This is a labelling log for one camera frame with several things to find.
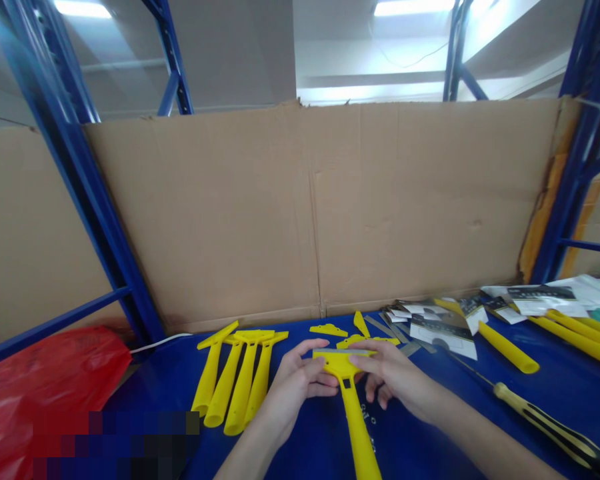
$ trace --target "warehouse ceiling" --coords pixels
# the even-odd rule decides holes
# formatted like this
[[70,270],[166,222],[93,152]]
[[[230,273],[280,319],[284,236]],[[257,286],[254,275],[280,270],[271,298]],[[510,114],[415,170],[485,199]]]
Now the warehouse ceiling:
[[[197,112],[304,104],[439,101],[449,13],[374,17],[375,0],[171,0]],[[65,17],[103,119],[157,110],[167,71],[141,0],[110,19]],[[474,0],[465,62],[493,99],[555,96],[583,0]],[[464,86],[460,100],[472,100]],[[0,50],[0,127],[32,125]]]

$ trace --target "plastic bag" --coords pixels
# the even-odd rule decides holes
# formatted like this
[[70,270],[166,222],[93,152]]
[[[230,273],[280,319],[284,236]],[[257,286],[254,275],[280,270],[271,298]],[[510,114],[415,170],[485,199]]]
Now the plastic bag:
[[131,362],[105,327],[48,337],[0,362],[0,480],[33,477],[33,423],[102,410]]

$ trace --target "screwdriver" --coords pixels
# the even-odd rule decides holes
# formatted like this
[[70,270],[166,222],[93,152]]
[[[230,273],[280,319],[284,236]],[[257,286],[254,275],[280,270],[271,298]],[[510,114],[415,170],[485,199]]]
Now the screwdriver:
[[516,412],[526,418],[532,425],[540,429],[540,431],[553,440],[558,447],[567,452],[572,459],[583,467],[593,470],[600,475],[600,447],[594,442],[581,433],[571,430],[557,420],[554,420],[534,404],[529,403],[524,400],[524,398],[519,397],[509,390],[504,383],[498,382],[493,384],[493,382],[484,378],[480,373],[468,366],[452,352],[448,353],[466,368],[474,372],[478,377],[482,378],[482,380],[490,384],[496,397],[516,410]]

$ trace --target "blue table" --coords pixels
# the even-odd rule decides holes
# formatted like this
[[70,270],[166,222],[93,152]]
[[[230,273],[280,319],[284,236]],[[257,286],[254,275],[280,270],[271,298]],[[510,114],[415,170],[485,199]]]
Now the blue table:
[[[380,320],[377,313],[371,314]],[[332,347],[340,337],[309,332],[312,325],[333,323],[353,334],[353,316],[318,319],[275,326],[289,331],[289,338],[273,347],[271,379],[282,356],[307,338],[328,338]],[[476,336],[478,362],[467,359],[486,378],[502,381],[556,420],[581,432],[600,446],[600,362],[531,322],[506,325],[491,318],[489,325],[509,338],[536,360],[541,368],[525,375],[502,357],[480,335]],[[384,336],[369,325],[372,336]],[[195,335],[168,342],[156,349],[109,400],[109,411],[188,411],[198,378],[207,360],[207,350],[196,344],[208,335]],[[219,372],[229,354],[223,346]],[[448,354],[418,350],[411,360],[426,374],[460,398],[570,479],[594,478],[572,461],[554,443],[495,398],[488,386]],[[361,403],[366,404],[363,382],[358,384]],[[387,411],[377,403],[366,405],[367,428],[385,480],[410,478],[482,478],[464,454],[436,428],[412,416],[397,400]],[[190,459],[182,479],[213,478],[237,437],[226,437],[222,427],[202,427],[197,454]],[[307,400],[300,411],[289,441],[276,454],[268,479],[354,479],[353,457],[342,399]]]

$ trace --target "blue metal shelf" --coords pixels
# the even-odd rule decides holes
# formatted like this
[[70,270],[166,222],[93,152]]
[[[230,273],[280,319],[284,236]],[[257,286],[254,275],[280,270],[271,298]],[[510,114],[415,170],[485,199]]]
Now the blue metal shelf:
[[[169,68],[158,110],[192,114],[185,70],[166,0],[143,0],[156,18]],[[81,125],[100,122],[63,20],[49,0],[0,0],[0,42],[71,194],[113,291],[0,344],[0,360],[119,301],[140,345],[165,338]]]
[[[449,51],[443,101],[456,101],[462,79],[476,100],[488,100],[462,62],[467,22],[473,0],[455,0],[451,14]],[[555,280],[570,247],[600,251],[599,243],[572,239],[589,186],[600,173],[600,0],[583,6],[560,96],[583,100],[571,151],[536,259],[531,283]]]

